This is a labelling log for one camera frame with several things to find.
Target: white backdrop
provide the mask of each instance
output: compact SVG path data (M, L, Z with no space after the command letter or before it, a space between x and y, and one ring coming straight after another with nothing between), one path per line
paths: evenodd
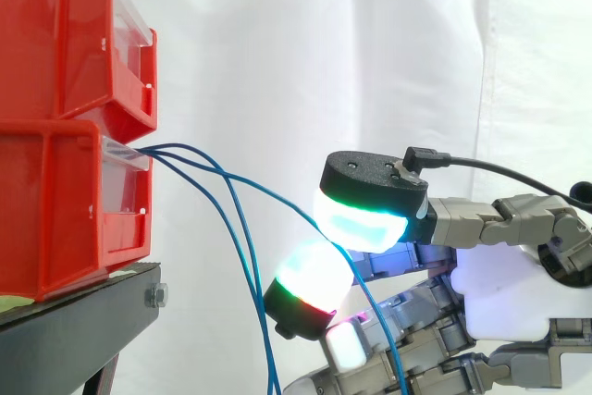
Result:
M133 1L159 35L159 129L136 146L193 144L308 210L336 150L428 146L564 190L588 173L588 0ZM196 176L229 202L219 179ZM522 190L461 168L426 177L436 196L489 201ZM150 259L163 264L169 304L121 354L113 393L265 393L261 334L222 222L163 167L154 188ZM265 288L315 234L263 195L240 196ZM372 289L386 296L422 278ZM353 291L343 312L364 305ZM314 343L272 341L283 385L325 364Z

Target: green led light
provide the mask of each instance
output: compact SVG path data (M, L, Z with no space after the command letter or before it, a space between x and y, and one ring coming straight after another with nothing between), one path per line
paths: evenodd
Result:
M344 249L383 253L401 238L407 218L338 203L322 191L314 198L314 219L330 240Z
M353 273L341 253L322 240L294 252L282 264L276 279L295 297L330 314L350 291Z

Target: screw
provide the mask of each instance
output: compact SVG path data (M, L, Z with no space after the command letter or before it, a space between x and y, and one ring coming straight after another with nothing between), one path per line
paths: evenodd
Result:
M168 301L168 285L154 284L150 291L150 306L153 308L165 307Z

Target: red storage drawer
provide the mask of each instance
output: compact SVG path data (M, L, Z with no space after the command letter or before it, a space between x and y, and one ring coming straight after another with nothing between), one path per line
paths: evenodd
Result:
M156 128L156 35L129 0L0 0L0 118Z
M148 255L151 166L90 121L0 121L0 295L41 301Z

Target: blue wire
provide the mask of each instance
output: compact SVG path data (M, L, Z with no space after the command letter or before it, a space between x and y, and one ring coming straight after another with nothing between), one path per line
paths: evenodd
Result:
M150 147L144 147L143 150L156 150L161 148L175 148L175 144L170 143L163 143L159 145L153 145ZM195 147L190 147L189 145L186 146L186 149L192 151L193 153L201 156L207 162L209 162L212 166L217 168L220 171L225 171L224 168L217 161L210 156L209 154L199 150ZM232 196L232 201L234 202L234 206L237 209L237 213L239 215L240 224L242 225L242 231L244 232L244 237L247 240L247 246L249 248L249 255L251 256L251 263L253 264L253 274L255 278L255 291L257 293L257 314L259 317L259 323L261 324L261 329L264 337L265 343L265 355L267 359L267 373L268 373L268 380L267 380L267 395L272 395L273 387L276 388L276 394L281 395L281 386L279 385L278 379L278 371L276 369L276 361L274 359L273 351L271 348L271 341L269 339L269 331L267 329L267 321L265 319L265 304L263 301L263 288L261 287L261 275L259 274L259 264L257 262L257 254L255 253L255 247L253 238L251 236L251 231L249 230L249 224L247 224L247 219L242 211L241 201L239 200L239 196L237 195L234 186L230 179L223 177L224 181L228 186L228 190L230 191L230 195Z
M174 146L174 147L186 148L186 149L188 147L190 147L189 145L185 145L185 144L169 144L169 145L171 147ZM397 344L396 344L394 338L392 338L392 335L389 330L389 326L387 326L387 321L385 320L385 317L383 316L382 311L378 307L378 304L376 304L374 297L372 296L372 294L370 293L370 290L366 286L364 279L362 278L362 276L360 275L360 272L358 271L357 267L355 266L355 263L350 258L348 253L340 245L332 242L329 238L327 238L325 236L325 234L321 231L321 229L316 225L316 222L310 216L308 216L298 205L289 201L288 199L284 198L283 196L275 193L274 191L269 190L268 188L264 187L263 185L258 184L257 182L255 182L253 180L250 180L250 179L247 179L247 178L244 178L242 176L235 175L232 173L228 173L226 171L218 170L216 168L208 167L203 164L199 164L197 162L190 161L189 159L186 159L183 156L179 156L177 154L172 154L172 153L167 153L167 152L159 152L157 150L140 149L138 151L141 153L144 153L144 154L148 154L152 157L155 157L157 160L160 160L161 162L164 161L164 159L159 158L158 156L162 155L162 156L170 157L172 159L176 159L180 162L183 162L184 164L187 164L189 166L200 168L201 170L209 171L210 173L215 173L219 176L223 176L225 178L233 179L238 182L242 182L244 184L250 185L251 187L254 187L257 190L262 191L263 193L267 194L268 196L271 196L272 198L280 201L281 203L285 204L286 206L288 206L289 208L294 210L298 215L300 215L302 218L304 218L304 220L306 220L306 222L308 222L311 226L313 226L325 239L327 239L329 242L331 242L335 246L335 248L341 253L341 255L345 258L347 263L349 264L350 269L351 269L353 275L355 276L355 278L358 280L360 287L362 288L362 291L364 292L366 299L368 300L368 302L370 302L370 305L372 306L373 310L375 311L376 317L378 318L378 322L380 323L380 326L382 327L383 331L385 332L385 335L387 336L388 346L390 347L390 350L392 352L393 361L395 362L395 369L397 371L397 379L399 380L399 386L401 387L401 395L409 395L409 390L407 389L407 383L405 380L405 373L403 371L401 356L399 355L399 351L397 349Z
M234 246L237 250L237 254L239 255L240 264L242 266L242 270L243 270L245 278L247 280L247 284L249 285L249 291L251 293L251 297L253 298L253 303L255 304L255 308L257 309L257 315L258 315L257 317L259 318L259 322L262 326L262 330L264 331L265 354L267 356L267 367L269 370L269 379L273 380L273 385L269 384L269 382L268 382L267 393L268 393L268 395L271 395L273 393L273 387L276 386L277 395L281 395L281 387L280 387L279 381L278 381L278 373L276 371L276 364L275 364L275 360L273 357L273 351L271 349L271 343L270 343L269 334L267 331L267 323L265 320L265 308L264 308L264 303L263 303L263 293L257 294L255 288L253 287L253 282L251 281L251 273L249 271L249 265L248 265L247 260L244 256L244 253L242 252L241 243L240 243L239 238L236 234L236 231L232 227L232 224L230 223L228 216L226 215L226 212L224 211L224 209L222 208L220 203L217 201L217 199L208 190L206 190L202 185L200 185L197 181L195 181L189 175L185 174L182 170L173 166L171 163L169 163L168 161L166 161L165 159L160 157L158 154L151 154L151 156L154 159L156 159L157 161L159 161L162 164L164 164L165 166L167 166L168 168L170 168L171 170L173 170L175 173L177 173L181 177L183 177L193 187L198 189L214 205L214 207L216 208L216 210L218 211L218 213L222 217L222 220L226 224L228 232L230 233L230 237L232 238L232 241L234 242Z

